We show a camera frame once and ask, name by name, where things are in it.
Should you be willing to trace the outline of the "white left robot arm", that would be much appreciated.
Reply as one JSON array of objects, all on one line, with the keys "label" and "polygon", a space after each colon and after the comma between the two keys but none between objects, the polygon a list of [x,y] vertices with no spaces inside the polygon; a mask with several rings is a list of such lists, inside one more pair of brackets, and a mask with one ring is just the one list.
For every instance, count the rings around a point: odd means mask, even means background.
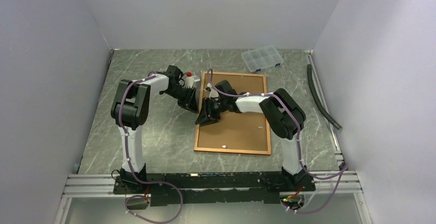
[{"label": "white left robot arm", "polygon": [[120,178],[132,192],[141,193],[147,187],[142,127],[149,115],[150,99],[155,94],[166,94],[176,99],[179,107],[197,114],[195,86],[198,82],[198,76],[184,73],[174,65],[168,66],[166,71],[153,71],[142,79],[119,82],[111,117],[119,127],[124,152]]}]

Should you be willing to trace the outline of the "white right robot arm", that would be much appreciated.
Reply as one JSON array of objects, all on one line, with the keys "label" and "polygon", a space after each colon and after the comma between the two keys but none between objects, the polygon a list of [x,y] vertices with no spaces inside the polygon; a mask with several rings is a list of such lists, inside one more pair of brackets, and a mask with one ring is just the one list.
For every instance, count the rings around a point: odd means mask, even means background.
[{"label": "white right robot arm", "polygon": [[281,138],[283,185],[290,191],[301,186],[307,175],[301,151],[301,133],[306,115],[288,92],[279,88],[270,93],[237,94],[227,80],[220,81],[211,88],[218,96],[202,99],[195,124],[206,126],[217,123],[221,113],[226,111],[263,114],[274,134]]}]

